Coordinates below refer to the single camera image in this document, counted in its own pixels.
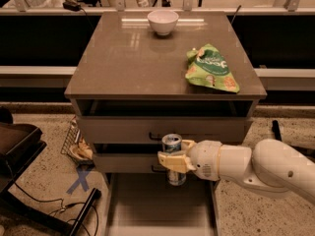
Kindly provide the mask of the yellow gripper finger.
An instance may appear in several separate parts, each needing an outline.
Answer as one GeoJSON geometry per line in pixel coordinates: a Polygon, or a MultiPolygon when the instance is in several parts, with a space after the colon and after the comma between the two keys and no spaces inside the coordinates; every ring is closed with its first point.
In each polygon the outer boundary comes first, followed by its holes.
{"type": "Polygon", "coordinates": [[[189,149],[192,148],[195,144],[196,144],[196,142],[193,141],[193,140],[183,140],[183,141],[181,142],[181,149],[182,149],[182,150],[189,150],[189,149]]]}
{"type": "Polygon", "coordinates": [[[174,172],[187,173],[196,170],[196,167],[192,164],[191,158],[187,155],[187,150],[172,153],[159,151],[157,158],[158,162],[163,167],[174,172]]]}

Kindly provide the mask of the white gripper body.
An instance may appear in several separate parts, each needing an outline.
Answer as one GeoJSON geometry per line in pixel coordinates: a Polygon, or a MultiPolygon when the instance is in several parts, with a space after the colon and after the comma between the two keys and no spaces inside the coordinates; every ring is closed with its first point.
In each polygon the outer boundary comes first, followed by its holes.
{"type": "Polygon", "coordinates": [[[221,147],[222,143],[216,141],[202,141],[192,146],[188,151],[194,167],[192,172],[200,179],[218,181],[221,147]]]}

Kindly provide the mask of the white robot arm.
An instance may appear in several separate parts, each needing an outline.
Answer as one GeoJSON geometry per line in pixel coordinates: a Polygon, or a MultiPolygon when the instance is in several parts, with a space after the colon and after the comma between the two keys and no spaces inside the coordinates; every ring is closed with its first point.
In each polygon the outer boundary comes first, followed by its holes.
{"type": "Polygon", "coordinates": [[[315,204],[315,163],[281,141],[265,139],[253,148],[186,141],[183,150],[160,151],[157,158],[174,172],[193,172],[209,181],[232,181],[273,199],[294,192],[315,204]]]}

